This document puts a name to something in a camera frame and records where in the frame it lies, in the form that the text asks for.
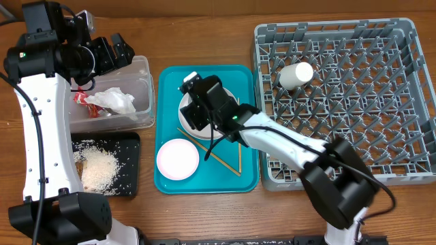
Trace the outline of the pink plate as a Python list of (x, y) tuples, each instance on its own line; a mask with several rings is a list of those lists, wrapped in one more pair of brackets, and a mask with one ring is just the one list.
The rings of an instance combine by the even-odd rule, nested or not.
[(210, 125), (207, 124), (207, 126), (205, 128), (203, 128), (201, 131), (198, 131), (196, 129), (192, 129), (188, 122), (185, 120), (185, 117), (182, 115), (181, 113), (181, 109), (183, 107), (185, 107), (186, 105), (188, 105), (191, 102), (191, 99), (189, 97), (189, 95), (186, 93), (183, 95), (183, 98), (181, 99), (181, 102), (179, 103), (179, 107), (178, 107), (178, 119), (182, 125), (182, 127), (184, 128), (184, 130), (186, 130), (186, 132), (188, 132), (188, 134), (190, 134), (191, 136), (200, 139), (200, 140), (210, 140), (211, 139), (211, 128)]

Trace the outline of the wooden chopstick diagonal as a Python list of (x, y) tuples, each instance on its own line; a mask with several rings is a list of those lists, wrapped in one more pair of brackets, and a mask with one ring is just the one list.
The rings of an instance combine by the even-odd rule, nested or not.
[[(190, 136), (188, 133), (184, 132), (181, 128), (177, 127), (177, 130), (179, 132), (181, 132), (184, 136), (186, 136), (189, 140), (191, 140), (194, 144), (196, 144), (197, 146), (199, 146), (201, 149), (203, 149), (205, 152), (207, 152), (207, 148), (205, 146), (203, 146), (201, 143), (199, 143), (197, 140), (195, 140), (192, 136)], [(237, 175), (237, 176), (241, 176), (241, 173), (239, 173), (238, 171), (236, 171), (234, 168), (232, 168), (230, 165), (228, 165), (225, 161), (223, 161), (221, 158), (219, 158), (217, 155), (215, 155), (214, 153), (211, 153), (212, 158), (214, 158), (215, 160), (217, 160), (218, 162), (220, 162), (220, 164), (222, 164), (224, 167), (226, 167), (227, 169), (229, 169), (233, 174)]]

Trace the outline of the white napkin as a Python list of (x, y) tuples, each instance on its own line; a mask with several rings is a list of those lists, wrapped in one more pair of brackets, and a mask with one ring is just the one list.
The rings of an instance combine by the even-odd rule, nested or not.
[(104, 115), (100, 117), (112, 116), (113, 114), (132, 114), (136, 112), (133, 105), (135, 97), (128, 93), (123, 93), (119, 87), (111, 87), (103, 92), (89, 95), (85, 101), (100, 106), (104, 109)]

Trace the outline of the small pink bowl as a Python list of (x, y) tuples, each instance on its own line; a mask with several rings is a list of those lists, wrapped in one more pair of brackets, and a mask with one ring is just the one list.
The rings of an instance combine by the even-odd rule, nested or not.
[(169, 180), (184, 180), (198, 168), (200, 155), (188, 140), (173, 139), (166, 142), (157, 153), (157, 168)]

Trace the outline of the wooden chopstick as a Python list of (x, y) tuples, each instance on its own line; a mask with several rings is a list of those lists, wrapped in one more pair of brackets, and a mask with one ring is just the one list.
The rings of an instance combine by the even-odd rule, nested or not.
[[(237, 99), (238, 105), (240, 105), (240, 98)], [(238, 174), (242, 174), (242, 146), (238, 143)]]

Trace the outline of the red snack wrapper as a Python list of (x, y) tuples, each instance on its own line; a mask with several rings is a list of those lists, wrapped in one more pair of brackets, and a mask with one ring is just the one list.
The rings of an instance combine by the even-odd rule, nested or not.
[(89, 118), (98, 118), (104, 115), (104, 109), (98, 105), (88, 103), (85, 99), (88, 97), (87, 93), (79, 86), (78, 92), (74, 95), (74, 102), (78, 105), (82, 105), (87, 109)]

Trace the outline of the white cup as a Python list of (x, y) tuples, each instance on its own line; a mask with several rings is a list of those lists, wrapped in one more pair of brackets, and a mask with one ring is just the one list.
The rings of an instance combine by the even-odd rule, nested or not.
[(312, 66), (307, 62), (288, 65), (279, 72), (279, 83), (283, 88), (293, 90), (309, 82), (313, 78), (313, 73)]

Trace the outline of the food scraps rice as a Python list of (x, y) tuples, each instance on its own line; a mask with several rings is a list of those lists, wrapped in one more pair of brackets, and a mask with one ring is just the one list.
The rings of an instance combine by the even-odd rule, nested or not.
[(120, 140), (76, 140), (74, 162), (84, 190), (105, 196), (136, 193), (137, 164), (124, 154), (130, 149)]

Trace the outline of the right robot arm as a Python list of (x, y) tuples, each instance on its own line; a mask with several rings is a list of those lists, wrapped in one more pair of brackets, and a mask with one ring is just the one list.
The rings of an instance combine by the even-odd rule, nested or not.
[(190, 102), (181, 114), (193, 129), (211, 125), (224, 138), (260, 150), (292, 168), (317, 213), (328, 223), (326, 244), (359, 244), (360, 227), (379, 187), (352, 145), (301, 135), (234, 99), (220, 108)]

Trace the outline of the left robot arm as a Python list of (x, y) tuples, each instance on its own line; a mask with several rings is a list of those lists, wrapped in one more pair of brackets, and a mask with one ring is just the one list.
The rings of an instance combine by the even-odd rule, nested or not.
[(21, 107), (27, 173), (11, 225), (34, 244), (145, 244), (141, 230), (112, 217), (105, 196), (87, 193), (73, 160), (69, 129), (72, 83), (86, 84), (129, 65), (134, 50), (119, 34), (34, 30), (10, 48), (2, 78)]

